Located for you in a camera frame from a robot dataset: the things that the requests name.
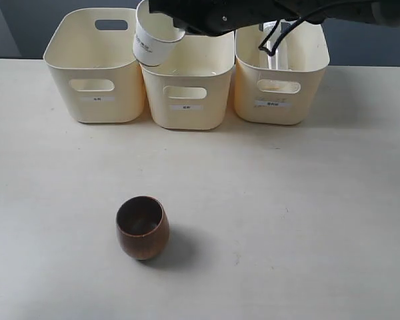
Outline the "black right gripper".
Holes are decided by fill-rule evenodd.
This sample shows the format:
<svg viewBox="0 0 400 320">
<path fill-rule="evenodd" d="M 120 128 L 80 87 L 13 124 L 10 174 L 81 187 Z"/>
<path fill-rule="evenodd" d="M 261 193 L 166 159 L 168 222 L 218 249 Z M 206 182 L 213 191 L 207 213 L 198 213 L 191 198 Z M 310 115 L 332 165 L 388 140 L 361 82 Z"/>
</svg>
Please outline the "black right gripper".
<svg viewBox="0 0 400 320">
<path fill-rule="evenodd" d="M 153 0 L 149 12 L 165 14 L 176 28 L 209 37 L 287 17 L 280 1 Z"/>
</svg>

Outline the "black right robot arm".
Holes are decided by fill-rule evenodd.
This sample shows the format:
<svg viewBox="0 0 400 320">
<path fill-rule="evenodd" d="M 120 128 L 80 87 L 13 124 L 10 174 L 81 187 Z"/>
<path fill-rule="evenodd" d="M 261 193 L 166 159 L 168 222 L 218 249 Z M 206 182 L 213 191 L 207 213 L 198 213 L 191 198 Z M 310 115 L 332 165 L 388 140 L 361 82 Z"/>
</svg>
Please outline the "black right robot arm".
<svg viewBox="0 0 400 320">
<path fill-rule="evenodd" d="M 209 37 L 277 20 L 302 19 L 317 25 L 338 19 L 400 26 L 400 1 L 157 0 L 149 2 L 149 12 L 172 18 L 176 28 Z"/>
</svg>

